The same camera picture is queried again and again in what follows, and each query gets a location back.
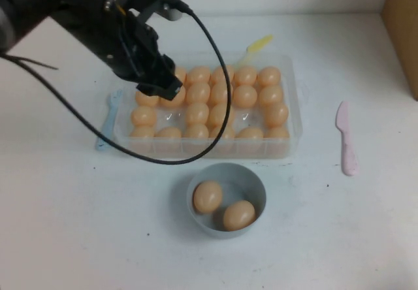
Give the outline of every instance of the bowl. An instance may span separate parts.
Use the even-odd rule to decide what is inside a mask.
[[[221,206],[212,214],[200,214],[193,206],[195,189],[205,181],[219,182],[223,191]],[[205,233],[218,239],[242,236],[258,222],[266,207],[266,189],[260,178],[250,169],[232,163],[215,164],[203,169],[190,181],[186,196],[192,218]],[[256,220],[246,228],[226,231],[223,227],[225,210],[231,204],[242,200],[252,203]]]

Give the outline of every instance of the blue plastic utensil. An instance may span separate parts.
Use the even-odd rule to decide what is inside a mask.
[[[102,134],[106,138],[112,138],[113,127],[115,125],[116,114],[118,113],[119,103],[122,98],[122,90],[119,89],[118,91],[113,92],[109,95],[108,104],[109,104],[109,114],[107,116],[106,121],[102,127]],[[98,151],[105,151],[110,148],[110,145],[103,141],[101,138],[97,139],[96,142],[96,150]]]

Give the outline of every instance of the yellow plastic utensil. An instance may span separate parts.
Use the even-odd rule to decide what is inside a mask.
[[[269,34],[249,45],[247,47],[246,54],[238,61],[238,63],[235,64],[235,68],[238,69],[239,67],[248,64],[253,59],[254,55],[261,51],[268,43],[272,41],[272,39],[273,35]]]

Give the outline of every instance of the pink knife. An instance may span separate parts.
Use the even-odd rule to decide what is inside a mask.
[[[354,154],[348,122],[348,102],[342,102],[338,111],[336,126],[342,134],[342,171],[347,176],[355,176],[360,172],[359,163]]]

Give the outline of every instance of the clear plastic container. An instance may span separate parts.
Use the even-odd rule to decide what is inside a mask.
[[[227,64],[236,63],[242,57],[242,53],[234,52],[225,52],[222,55]],[[185,67],[188,71],[197,65],[206,65],[212,70],[219,66],[217,58],[212,53],[171,54],[171,58],[177,65]],[[287,56],[261,52],[251,60],[250,64],[258,70],[266,66],[274,66],[280,69],[284,103],[289,108],[289,118],[286,122],[286,128],[289,131],[290,138],[265,138],[259,141],[245,139],[221,140],[207,157],[224,159],[285,158],[290,156],[298,146],[299,139],[302,136],[302,122],[292,61]],[[135,93],[135,85],[131,84],[129,87],[124,88],[118,115],[116,116],[114,137],[122,146],[154,158],[184,159],[197,155],[213,142],[213,139],[193,140],[182,138],[169,140],[165,138],[131,138],[129,136],[133,130],[131,112],[138,106],[135,101]],[[155,132],[169,126],[178,127],[184,132],[186,128],[185,108],[186,105],[175,110],[157,107],[157,125],[155,126]],[[259,107],[256,106],[249,110],[235,108],[233,129],[236,133],[238,134],[243,128],[249,126],[257,126],[264,132],[267,131]]]

